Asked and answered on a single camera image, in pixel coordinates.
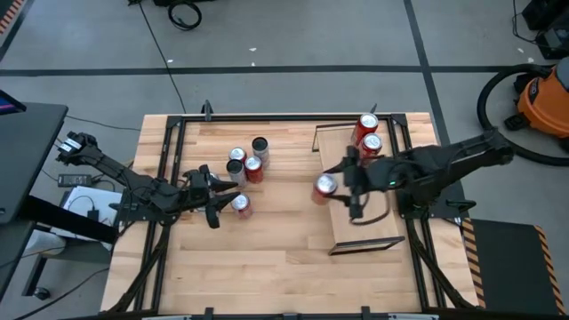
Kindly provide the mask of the white paper sheet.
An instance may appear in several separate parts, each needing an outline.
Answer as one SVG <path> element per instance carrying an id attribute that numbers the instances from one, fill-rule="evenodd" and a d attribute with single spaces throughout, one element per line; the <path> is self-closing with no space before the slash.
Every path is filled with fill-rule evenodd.
<path id="1" fill-rule="evenodd" d="M 111 205 L 120 204 L 121 199 L 122 195 L 113 191 L 73 188 L 63 205 L 65 220 L 60 229 L 80 239 L 114 244 L 118 239 L 119 230 L 116 221 L 117 210 Z M 87 217 L 87 213 L 92 209 L 100 211 L 98 221 Z"/>

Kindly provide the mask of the computer monitor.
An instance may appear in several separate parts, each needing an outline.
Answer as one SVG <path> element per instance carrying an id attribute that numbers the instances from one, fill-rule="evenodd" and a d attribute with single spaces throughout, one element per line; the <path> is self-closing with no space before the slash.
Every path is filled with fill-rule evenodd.
<path id="1" fill-rule="evenodd" d="M 0 90 L 0 116 L 25 112 L 27 107 L 11 95 Z"/>

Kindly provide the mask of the black equipment case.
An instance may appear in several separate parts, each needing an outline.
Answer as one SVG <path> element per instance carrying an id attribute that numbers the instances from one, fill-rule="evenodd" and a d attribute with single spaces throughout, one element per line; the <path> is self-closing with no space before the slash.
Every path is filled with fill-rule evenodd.
<path id="1" fill-rule="evenodd" d="M 512 0 L 512 34 L 514 37 L 538 47 L 546 60 L 569 57 L 569 0 L 530 0 L 519 12 L 516 0 Z M 521 17 L 533 38 L 521 36 L 517 31 L 517 19 Z"/>

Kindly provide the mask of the red Coca-Cola can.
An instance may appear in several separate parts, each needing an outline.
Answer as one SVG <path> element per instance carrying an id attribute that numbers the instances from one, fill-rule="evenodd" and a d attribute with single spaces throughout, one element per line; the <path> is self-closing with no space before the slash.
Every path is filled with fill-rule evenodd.
<path id="1" fill-rule="evenodd" d="M 230 204 L 239 219 L 248 219 L 253 214 L 251 201 L 245 194 L 235 197 Z"/>
<path id="2" fill-rule="evenodd" d="M 318 205 L 326 205 L 329 201 L 328 196 L 332 196 L 338 187 L 338 183 L 333 175 L 329 173 L 320 174 L 313 184 L 311 200 Z"/>
<path id="3" fill-rule="evenodd" d="M 351 144 L 355 147 L 359 145 L 361 140 L 368 133 L 376 132 L 379 125 L 379 120 L 375 114 L 364 113 L 362 114 L 354 127 L 351 135 Z"/>
<path id="4" fill-rule="evenodd" d="M 367 133 L 357 146 L 360 159 L 362 161 L 372 160 L 381 152 L 382 146 L 382 139 L 377 133 Z"/>

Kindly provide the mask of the black desk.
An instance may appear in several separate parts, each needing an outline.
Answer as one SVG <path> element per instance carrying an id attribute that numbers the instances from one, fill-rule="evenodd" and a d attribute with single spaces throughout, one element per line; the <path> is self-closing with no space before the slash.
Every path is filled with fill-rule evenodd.
<path id="1" fill-rule="evenodd" d="M 38 222 L 60 228 L 65 210 L 30 195 L 56 141 L 68 107 L 28 103 L 0 116 L 0 300 Z"/>

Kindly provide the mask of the black aluminium table frame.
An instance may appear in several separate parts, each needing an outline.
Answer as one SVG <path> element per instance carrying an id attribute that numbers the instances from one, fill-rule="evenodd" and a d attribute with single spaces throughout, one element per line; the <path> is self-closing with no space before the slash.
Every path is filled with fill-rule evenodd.
<path id="1" fill-rule="evenodd" d="M 311 201 L 312 184 L 324 169 L 312 148 L 316 128 L 344 124 L 351 114 L 246 114 L 201 116 L 184 129 L 165 115 L 147 115 L 138 138 L 134 170 L 167 179 L 207 164 L 227 175 L 228 152 L 268 140 L 270 165 L 260 184 L 246 188 L 253 216 L 230 209 L 220 227 L 186 212 L 172 227 L 165 265 L 148 277 L 145 307 L 161 314 L 413 312 L 421 307 L 410 245 L 377 252 L 331 255 L 334 245 L 327 206 Z"/>

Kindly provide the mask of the black mat hazard stripes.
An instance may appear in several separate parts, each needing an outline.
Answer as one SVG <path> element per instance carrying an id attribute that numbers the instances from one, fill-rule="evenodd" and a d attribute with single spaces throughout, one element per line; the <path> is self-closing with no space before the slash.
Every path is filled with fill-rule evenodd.
<path id="1" fill-rule="evenodd" d="M 15 20 L 26 0 L 0 0 L 0 35 Z"/>
<path id="2" fill-rule="evenodd" d="M 467 218 L 462 230 L 480 307 L 502 320 L 569 320 L 541 227 Z"/>

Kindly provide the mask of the black power adapter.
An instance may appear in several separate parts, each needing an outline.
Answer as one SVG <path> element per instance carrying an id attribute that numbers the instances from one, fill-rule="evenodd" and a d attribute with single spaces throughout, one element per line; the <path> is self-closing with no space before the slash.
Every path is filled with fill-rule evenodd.
<path id="1" fill-rule="evenodd" d="M 93 184 L 91 174 L 60 174 L 57 183 L 60 188 L 90 187 Z"/>

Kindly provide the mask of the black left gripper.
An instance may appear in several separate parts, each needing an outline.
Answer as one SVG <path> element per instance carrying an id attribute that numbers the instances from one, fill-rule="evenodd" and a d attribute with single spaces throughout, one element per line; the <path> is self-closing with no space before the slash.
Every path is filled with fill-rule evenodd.
<path id="1" fill-rule="evenodd" d="M 203 208 L 208 226 L 210 228 L 219 228 L 218 210 L 222 210 L 236 197 L 240 196 L 241 193 L 231 192 L 214 195 L 213 192 L 222 192 L 236 188 L 238 184 L 234 181 L 212 180 L 211 190 L 211 174 L 207 164 L 200 165 L 198 169 L 185 172 L 184 177 L 188 183 L 188 203 L 190 207 Z"/>

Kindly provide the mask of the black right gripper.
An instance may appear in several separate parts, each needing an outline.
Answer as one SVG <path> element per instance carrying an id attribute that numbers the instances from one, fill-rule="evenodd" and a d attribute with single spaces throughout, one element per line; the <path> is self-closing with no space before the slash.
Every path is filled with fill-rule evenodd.
<path id="1" fill-rule="evenodd" d="M 364 159 L 360 152 L 352 146 L 347 147 L 346 158 L 324 173 L 338 173 L 346 169 L 346 187 L 349 195 L 332 195 L 331 199 L 342 202 L 349 208 L 351 219 L 364 217 L 365 205 L 360 197 L 367 197 L 371 192 L 386 193 L 391 186 L 391 158 L 388 156 L 374 156 L 369 164 L 363 164 Z"/>

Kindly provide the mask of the tall slim silver can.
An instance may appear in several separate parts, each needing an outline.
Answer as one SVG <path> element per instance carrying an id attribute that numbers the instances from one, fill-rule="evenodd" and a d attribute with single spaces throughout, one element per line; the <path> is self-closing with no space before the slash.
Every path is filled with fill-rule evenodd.
<path id="1" fill-rule="evenodd" d="M 230 159 L 226 164 L 226 170 L 230 179 L 237 184 L 239 188 L 244 188 L 247 184 L 244 163 L 237 159 Z"/>
<path id="2" fill-rule="evenodd" d="M 256 137 L 252 140 L 252 151 L 261 160 L 264 167 L 269 166 L 268 141 L 264 137 Z"/>

